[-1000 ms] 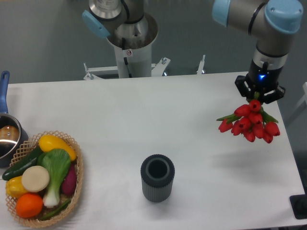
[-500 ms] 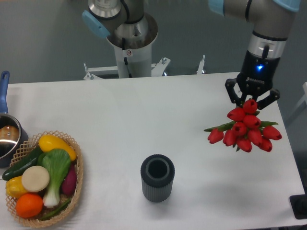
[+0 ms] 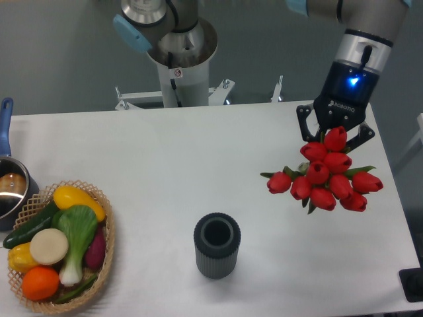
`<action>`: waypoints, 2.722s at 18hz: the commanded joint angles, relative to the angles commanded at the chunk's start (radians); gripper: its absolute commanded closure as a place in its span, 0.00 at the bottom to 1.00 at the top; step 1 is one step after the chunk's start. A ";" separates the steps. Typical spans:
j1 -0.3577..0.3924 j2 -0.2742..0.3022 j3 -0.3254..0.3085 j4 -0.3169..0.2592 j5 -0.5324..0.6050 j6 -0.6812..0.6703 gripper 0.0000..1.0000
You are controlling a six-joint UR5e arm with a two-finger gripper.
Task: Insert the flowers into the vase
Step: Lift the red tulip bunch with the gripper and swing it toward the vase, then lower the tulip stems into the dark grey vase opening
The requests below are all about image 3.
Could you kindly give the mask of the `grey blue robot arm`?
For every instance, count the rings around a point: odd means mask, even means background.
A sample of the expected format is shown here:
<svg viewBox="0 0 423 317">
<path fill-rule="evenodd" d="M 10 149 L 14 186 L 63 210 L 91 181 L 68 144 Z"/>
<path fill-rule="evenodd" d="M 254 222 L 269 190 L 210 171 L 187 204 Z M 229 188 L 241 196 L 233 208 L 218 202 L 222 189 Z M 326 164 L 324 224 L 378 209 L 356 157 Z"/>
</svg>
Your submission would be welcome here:
<svg viewBox="0 0 423 317">
<path fill-rule="evenodd" d="M 404 22 L 410 1 L 288 1 L 309 17 L 328 17 L 346 29 L 320 95 L 296 110 L 304 141 L 319 141 L 336 127 L 358 129 L 355 149 L 371 139 L 365 109 Z M 217 49 L 214 27 L 197 1 L 122 1 L 113 25 L 133 50 L 156 64 L 167 108 L 207 106 L 209 62 Z"/>
</svg>

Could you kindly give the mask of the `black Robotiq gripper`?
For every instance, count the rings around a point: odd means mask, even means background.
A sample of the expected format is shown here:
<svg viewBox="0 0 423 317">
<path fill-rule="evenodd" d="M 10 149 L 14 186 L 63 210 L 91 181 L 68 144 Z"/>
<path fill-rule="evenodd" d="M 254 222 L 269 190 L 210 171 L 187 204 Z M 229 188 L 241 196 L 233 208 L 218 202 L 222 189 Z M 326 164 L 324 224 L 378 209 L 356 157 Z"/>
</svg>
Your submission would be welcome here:
<svg viewBox="0 0 423 317">
<path fill-rule="evenodd" d="M 349 131 L 358 125 L 357 135 L 346 142 L 346 148 L 351 152 L 375 137 L 374 130 L 364 120 L 378 80 L 378 74 L 333 62 L 321 93 L 313 104 L 296 108 L 302 140 L 322 143 L 324 131 L 340 126 Z M 315 133 L 310 131 L 307 123 L 313 110 L 319 123 Z"/>
</svg>

